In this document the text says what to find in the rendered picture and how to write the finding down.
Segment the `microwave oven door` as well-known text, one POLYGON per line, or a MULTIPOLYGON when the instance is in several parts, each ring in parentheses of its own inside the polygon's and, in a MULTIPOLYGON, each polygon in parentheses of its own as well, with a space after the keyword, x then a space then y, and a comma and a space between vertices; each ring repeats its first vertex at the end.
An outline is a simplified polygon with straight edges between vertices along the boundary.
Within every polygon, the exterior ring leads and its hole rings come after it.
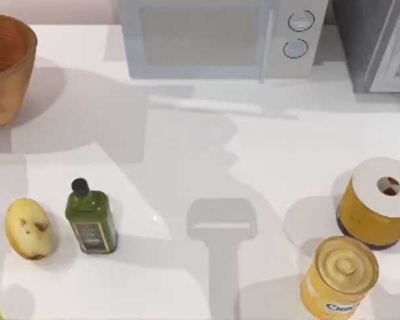
POLYGON ((133 79, 260 79, 274 0, 117 0, 133 79))

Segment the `green bottle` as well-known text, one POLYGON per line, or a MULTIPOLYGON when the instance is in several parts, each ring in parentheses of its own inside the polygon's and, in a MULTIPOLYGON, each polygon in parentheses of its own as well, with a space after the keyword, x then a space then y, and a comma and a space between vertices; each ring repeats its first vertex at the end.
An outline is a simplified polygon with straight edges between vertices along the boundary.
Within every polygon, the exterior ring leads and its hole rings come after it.
POLYGON ((80 249, 86 254, 111 254, 117 249, 118 234, 109 197, 90 189, 84 178, 71 183, 65 216, 74 232, 80 249))

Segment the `microwave knob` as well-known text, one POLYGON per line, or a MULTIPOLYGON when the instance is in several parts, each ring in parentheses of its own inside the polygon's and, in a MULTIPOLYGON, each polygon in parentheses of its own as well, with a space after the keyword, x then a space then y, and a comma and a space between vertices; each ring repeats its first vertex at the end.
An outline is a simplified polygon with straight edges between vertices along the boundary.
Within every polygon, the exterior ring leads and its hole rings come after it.
POLYGON ((305 40, 296 39, 292 42, 286 42, 283 46, 283 53, 289 59, 299 59, 307 54, 309 45, 305 40))
POLYGON ((292 13, 288 18, 288 26, 294 32, 309 30, 315 22, 315 16, 308 10, 292 13))

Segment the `pale microwave oven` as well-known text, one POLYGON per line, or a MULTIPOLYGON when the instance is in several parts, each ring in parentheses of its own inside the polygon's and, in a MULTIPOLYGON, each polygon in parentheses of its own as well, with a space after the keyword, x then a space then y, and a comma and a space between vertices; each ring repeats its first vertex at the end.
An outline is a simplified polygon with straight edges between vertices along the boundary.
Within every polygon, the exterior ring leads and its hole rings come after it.
POLYGON ((315 60, 329 0, 274 0, 274 2, 273 34, 265 80, 308 77, 315 60), (292 13, 302 10, 312 12, 315 22, 307 31, 294 32, 288 26, 288 18, 292 13), (296 39, 305 40, 309 50, 299 59, 289 59, 283 53, 283 46, 286 42, 296 39))

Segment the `yellow tub with white lid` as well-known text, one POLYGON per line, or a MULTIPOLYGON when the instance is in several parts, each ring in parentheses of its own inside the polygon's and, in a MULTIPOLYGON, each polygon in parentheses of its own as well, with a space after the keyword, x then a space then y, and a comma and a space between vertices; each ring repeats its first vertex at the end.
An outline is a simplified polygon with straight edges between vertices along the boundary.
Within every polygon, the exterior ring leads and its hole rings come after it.
POLYGON ((337 210, 342 232, 372 249, 400 240, 400 161, 374 157, 353 171, 337 210))

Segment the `yellow can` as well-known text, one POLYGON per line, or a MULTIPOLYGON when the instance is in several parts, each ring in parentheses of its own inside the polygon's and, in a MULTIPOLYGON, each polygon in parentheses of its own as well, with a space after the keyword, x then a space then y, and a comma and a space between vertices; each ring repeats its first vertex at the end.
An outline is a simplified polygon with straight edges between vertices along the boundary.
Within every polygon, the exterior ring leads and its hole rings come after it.
POLYGON ((330 237, 318 245, 303 276, 301 300, 318 320, 349 320, 378 277, 372 250, 350 237, 330 237))

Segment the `yellow potato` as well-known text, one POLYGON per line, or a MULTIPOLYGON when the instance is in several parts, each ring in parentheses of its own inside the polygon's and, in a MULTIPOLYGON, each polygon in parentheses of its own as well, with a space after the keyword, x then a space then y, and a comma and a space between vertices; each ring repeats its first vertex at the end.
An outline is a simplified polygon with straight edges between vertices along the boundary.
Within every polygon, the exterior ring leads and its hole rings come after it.
POLYGON ((46 210, 30 198, 16 199, 8 206, 5 233, 12 249, 24 259, 43 259, 55 249, 55 237, 46 210))

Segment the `brown plant pot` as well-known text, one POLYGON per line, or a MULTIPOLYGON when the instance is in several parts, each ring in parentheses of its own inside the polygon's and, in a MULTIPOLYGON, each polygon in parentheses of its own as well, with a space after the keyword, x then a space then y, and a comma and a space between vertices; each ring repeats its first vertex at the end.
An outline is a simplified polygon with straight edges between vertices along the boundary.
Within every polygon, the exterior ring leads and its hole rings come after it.
POLYGON ((30 82, 37 36, 24 22, 0 14, 0 127, 18 115, 30 82))

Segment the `grey cabinet door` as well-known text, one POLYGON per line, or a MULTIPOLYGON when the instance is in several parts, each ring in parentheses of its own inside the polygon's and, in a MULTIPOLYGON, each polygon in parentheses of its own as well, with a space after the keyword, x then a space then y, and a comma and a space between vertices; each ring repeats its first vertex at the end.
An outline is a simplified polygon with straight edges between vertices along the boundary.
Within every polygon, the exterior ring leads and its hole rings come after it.
POLYGON ((400 0, 391 0, 367 69, 367 90, 400 93, 400 0))

